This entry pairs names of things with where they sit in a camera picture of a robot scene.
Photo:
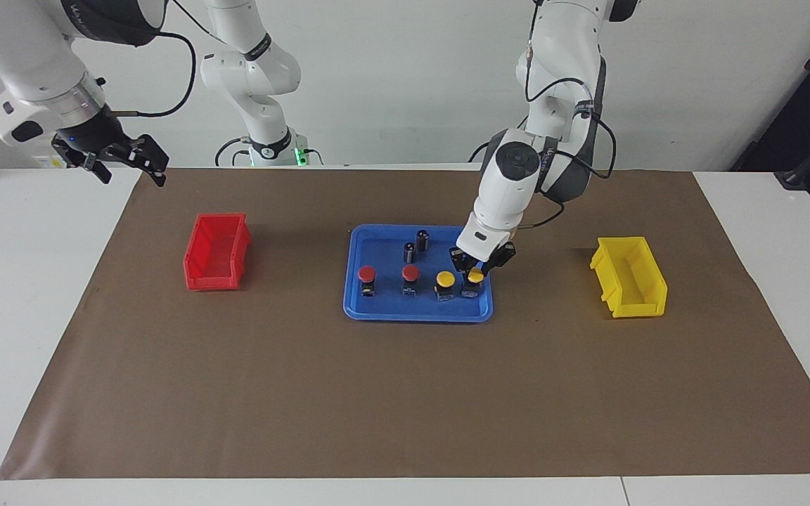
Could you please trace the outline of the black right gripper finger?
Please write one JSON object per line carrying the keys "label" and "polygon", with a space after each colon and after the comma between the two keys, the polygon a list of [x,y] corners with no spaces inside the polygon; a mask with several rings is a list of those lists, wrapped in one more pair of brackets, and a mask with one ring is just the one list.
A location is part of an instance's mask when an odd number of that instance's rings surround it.
{"label": "black right gripper finger", "polygon": [[129,142],[129,166],[148,174],[155,186],[165,185],[168,164],[167,153],[151,136],[141,135]]}
{"label": "black right gripper finger", "polygon": [[113,173],[97,157],[86,157],[82,169],[94,175],[103,185],[109,185]]}

